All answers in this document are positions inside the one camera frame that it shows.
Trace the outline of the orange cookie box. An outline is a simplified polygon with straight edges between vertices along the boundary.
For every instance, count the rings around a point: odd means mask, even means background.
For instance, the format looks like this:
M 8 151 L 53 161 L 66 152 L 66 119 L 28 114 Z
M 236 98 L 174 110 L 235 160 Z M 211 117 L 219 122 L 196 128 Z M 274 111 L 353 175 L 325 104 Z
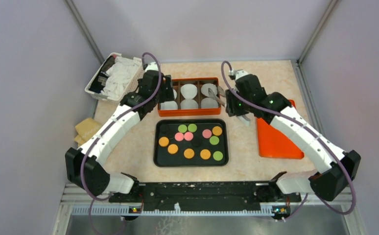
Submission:
M 218 97 L 217 77 L 173 79 L 173 101 L 158 105 L 160 117 L 212 116 L 221 113 L 221 104 L 210 97 L 209 90 Z

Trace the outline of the green cookie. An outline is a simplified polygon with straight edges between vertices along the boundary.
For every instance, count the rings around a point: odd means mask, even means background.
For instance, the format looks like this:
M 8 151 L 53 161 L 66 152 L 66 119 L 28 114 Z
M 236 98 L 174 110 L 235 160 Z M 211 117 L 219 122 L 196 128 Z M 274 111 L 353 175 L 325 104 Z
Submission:
M 219 141 L 220 141 L 220 139 L 217 136 L 211 136 L 209 138 L 209 142 L 210 142 L 211 145 L 218 145 Z
M 187 130 L 188 130 L 188 127 L 186 125 L 181 124 L 181 125 L 178 126 L 178 131 L 180 133 L 186 133 Z
M 197 125 L 196 124 L 191 123 L 191 124 L 188 125 L 188 131 L 189 132 L 194 133 L 194 132 L 196 132 L 196 130 L 197 130 Z
M 215 151 L 215 152 L 213 153 L 213 159 L 214 159 L 215 161 L 221 161 L 221 160 L 223 160 L 223 158 L 224 158 L 224 154 L 223 154 L 222 152 L 220 152 L 220 151 Z

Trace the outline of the pink cookie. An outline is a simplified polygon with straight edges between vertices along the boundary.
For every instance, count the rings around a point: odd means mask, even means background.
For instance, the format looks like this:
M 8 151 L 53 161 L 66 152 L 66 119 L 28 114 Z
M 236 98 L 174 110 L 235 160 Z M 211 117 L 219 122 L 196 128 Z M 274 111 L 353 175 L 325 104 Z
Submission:
M 181 133 L 181 132 L 178 132 L 178 133 L 176 133 L 175 135 L 174 135 L 174 139 L 176 140 L 176 141 L 183 141 L 184 140 L 184 134 L 183 133 Z
M 209 139 L 212 136 L 212 131 L 210 129 L 205 129 L 202 132 L 202 136 L 206 139 Z
M 184 139 L 185 139 L 186 141 L 191 141 L 191 140 L 193 140 L 193 138 L 194 138 L 194 135 L 193 135 L 192 132 L 186 132 L 186 133 L 184 134 Z

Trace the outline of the black cookie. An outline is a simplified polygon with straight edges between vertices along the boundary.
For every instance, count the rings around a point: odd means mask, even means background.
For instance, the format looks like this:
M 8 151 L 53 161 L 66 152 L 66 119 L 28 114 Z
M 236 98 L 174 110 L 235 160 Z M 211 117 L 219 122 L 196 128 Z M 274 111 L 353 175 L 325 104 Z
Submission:
M 194 148 L 198 148 L 202 145 L 202 140 L 200 138 L 193 138 L 191 140 L 191 145 L 194 147 Z

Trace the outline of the orange cookie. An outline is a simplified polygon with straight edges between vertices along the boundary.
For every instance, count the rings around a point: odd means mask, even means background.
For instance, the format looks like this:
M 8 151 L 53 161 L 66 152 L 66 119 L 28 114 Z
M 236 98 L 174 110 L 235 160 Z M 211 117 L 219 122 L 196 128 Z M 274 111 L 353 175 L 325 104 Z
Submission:
M 161 147 L 167 147 L 169 145 L 169 138 L 167 138 L 167 137 L 161 137 L 161 138 L 159 138 L 158 144 Z
M 211 157 L 211 152 L 207 149 L 203 149 L 200 152 L 200 157 L 203 160 L 208 160 Z
M 215 136 L 220 136 L 223 133 L 223 129 L 220 126 L 215 126 L 212 128 L 212 134 Z
M 193 157 L 195 156 L 195 151 L 191 148 L 187 148 L 185 151 L 184 151 L 184 157 L 186 159 L 192 159 Z
M 174 155 L 178 152 L 179 150 L 179 147 L 178 145 L 176 144 L 170 144 L 168 147 L 167 147 L 167 152 L 171 155 Z

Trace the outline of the metal tongs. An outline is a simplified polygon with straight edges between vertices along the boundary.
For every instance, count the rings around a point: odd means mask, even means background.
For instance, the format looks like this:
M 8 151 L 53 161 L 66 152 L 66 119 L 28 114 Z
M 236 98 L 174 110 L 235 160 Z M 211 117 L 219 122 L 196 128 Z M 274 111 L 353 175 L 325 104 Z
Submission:
M 214 99 L 218 104 L 220 104 L 222 107 L 226 108 L 226 103 L 223 100 L 221 100 L 221 97 L 225 96 L 225 91 L 222 87 L 218 86 L 216 88 L 216 93 L 213 91 L 213 89 L 208 88 L 208 95 L 210 98 Z M 246 115 L 237 116 L 237 118 L 245 126 L 250 126 L 251 120 Z

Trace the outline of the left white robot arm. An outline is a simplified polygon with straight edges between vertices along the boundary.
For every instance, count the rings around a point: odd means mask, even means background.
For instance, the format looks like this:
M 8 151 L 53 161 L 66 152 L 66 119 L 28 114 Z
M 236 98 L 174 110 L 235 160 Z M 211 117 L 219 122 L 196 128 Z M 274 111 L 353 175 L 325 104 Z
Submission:
M 136 178 L 125 173 L 108 173 L 104 165 L 120 140 L 133 126 L 159 104 L 172 101 L 174 93 L 169 75 L 164 75 L 157 62 L 144 66 L 138 89 L 120 101 L 112 116 L 87 142 L 65 153 L 67 178 L 84 189 L 93 199 L 108 191 L 120 193 L 126 202 L 134 202 L 139 189 Z

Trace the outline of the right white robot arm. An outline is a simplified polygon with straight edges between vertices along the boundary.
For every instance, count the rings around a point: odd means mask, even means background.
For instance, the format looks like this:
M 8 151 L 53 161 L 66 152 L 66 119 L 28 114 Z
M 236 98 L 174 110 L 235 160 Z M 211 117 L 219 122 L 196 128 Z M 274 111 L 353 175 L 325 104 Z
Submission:
M 290 193 L 313 192 L 325 201 L 333 201 L 356 177 L 361 156 L 346 152 L 309 125 L 281 93 L 267 94 L 257 76 L 244 70 L 230 70 L 235 88 L 226 90 L 229 116 L 253 113 L 284 134 L 308 157 L 315 169 L 284 173 L 269 188 L 269 196 L 281 202 Z

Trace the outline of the paper cup front left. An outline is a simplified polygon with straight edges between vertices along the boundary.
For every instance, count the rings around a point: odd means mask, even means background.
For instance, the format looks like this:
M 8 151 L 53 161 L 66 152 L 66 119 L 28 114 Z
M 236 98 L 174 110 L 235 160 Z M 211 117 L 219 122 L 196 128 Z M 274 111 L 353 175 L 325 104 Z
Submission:
M 160 110 L 177 110 L 178 104 L 176 101 L 166 101 L 160 104 Z

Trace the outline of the paper cup back middle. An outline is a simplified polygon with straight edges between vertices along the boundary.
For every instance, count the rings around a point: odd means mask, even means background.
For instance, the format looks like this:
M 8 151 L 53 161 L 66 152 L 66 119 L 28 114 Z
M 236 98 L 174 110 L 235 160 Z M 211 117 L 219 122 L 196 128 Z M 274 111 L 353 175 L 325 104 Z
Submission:
M 184 99 L 194 99 L 198 94 L 197 86 L 194 84 L 184 84 L 181 86 L 181 95 Z

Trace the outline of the paper cup front middle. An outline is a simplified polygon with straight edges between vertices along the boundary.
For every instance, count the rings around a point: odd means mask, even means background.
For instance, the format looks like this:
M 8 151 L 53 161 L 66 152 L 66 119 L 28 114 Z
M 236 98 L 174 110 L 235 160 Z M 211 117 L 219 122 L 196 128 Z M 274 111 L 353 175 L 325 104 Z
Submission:
M 194 99 L 184 99 L 180 103 L 181 110 L 194 110 L 198 109 L 198 102 Z

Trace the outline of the paper cup back right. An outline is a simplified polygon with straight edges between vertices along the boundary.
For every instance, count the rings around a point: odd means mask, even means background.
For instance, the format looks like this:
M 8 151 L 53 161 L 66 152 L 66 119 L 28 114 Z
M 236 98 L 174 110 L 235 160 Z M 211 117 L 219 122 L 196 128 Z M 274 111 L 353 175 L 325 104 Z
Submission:
M 201 93 L 207 97 L 210 96 L 210 90 L 212 91 L 213 95 L 217 96 L 217 87 L 215 84 L 206 83 L 201 87 Z

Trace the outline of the green cookie right middle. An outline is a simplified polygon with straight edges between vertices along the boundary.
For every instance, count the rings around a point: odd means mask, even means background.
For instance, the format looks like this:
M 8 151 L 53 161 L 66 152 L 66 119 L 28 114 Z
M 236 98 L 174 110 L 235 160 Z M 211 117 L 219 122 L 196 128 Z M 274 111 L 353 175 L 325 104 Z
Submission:
M 211 145 L 218 145 L 219 141 L 220 141 L 220 139 L 217 136 L 211 136 L 209 138 L 209 142 L 210 142 Z

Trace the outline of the green cookie bottom right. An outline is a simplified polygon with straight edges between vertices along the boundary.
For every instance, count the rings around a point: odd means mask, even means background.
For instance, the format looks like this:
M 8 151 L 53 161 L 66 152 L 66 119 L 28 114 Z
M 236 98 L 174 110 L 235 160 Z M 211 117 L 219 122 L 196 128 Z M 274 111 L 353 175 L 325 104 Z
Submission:
M 213 159 L 214 159 L 215 161 L 221 161 L 221 160 L 223 160 L 223 158 L 224 158 L 224 154 L 223 154 L 222 152 L 220 152 L 220 151 L 215 151 L 215 152 L 213 153 Z

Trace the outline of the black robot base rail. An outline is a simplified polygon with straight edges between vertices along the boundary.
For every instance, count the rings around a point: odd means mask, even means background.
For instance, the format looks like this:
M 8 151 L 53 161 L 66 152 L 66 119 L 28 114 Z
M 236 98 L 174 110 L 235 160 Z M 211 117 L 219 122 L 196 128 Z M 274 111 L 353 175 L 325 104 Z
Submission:
M 264 215 L 283 219 L 299 193 L 283 194 L 273 181 L 136 183 L 109 202 L 130 205 L 131 214 Z

